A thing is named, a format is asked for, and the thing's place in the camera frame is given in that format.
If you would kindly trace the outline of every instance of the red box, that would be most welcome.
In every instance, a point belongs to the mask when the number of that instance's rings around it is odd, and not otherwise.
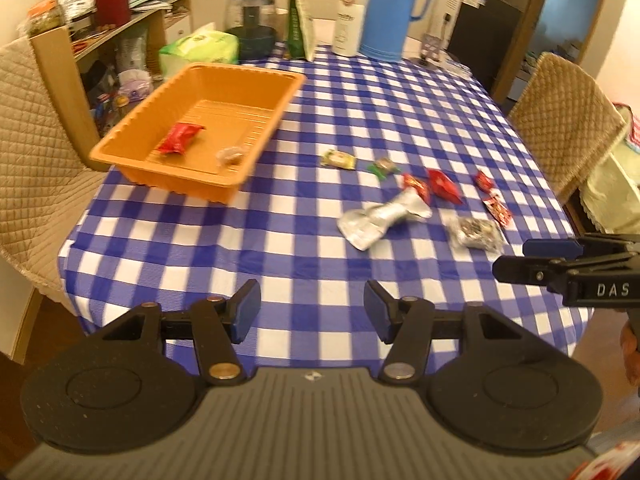
[[[131,20],[129,0],[95,0],[95,22],[97,25],[121,27]]]

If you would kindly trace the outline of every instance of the black round disc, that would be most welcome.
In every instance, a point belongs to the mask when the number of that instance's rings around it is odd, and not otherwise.
[[[135,341],[97,340],[37,370],[20,400],[27,425],[48,444],[108,453],[169,434],[195,397],[194,379],[179,364]]]
[[[455,434],[504,454],[548,454],[583,444],[602,405],[596,378],[551,349],[468,352],[442,367],[428,402]]]

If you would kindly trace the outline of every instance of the human hand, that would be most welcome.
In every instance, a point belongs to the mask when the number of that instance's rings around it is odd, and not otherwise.
[[[632,386],[640,386],[640,352],[638,352],[638,338],[631,330],[628,321],[622,327],[620,346],[625,360],[626,378]]]

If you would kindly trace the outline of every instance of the silver foil wrapper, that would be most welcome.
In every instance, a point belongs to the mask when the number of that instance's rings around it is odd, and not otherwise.
[[[366,251],[393,224],[405,219],[424,222],[431,215],[431,208],[409,187],[386,204],[347,211],[338,219],[338,229],[357,250]]]

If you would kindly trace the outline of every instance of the orange lid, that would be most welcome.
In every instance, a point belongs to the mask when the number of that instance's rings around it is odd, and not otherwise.
[[[41,2],[35,4],[31,9],[27,11],[27,16],[33,18],[34,16],[38,16],[40,14],[44,14],[45,12],[53,9],[56,6],[55,0],[42,0]]]

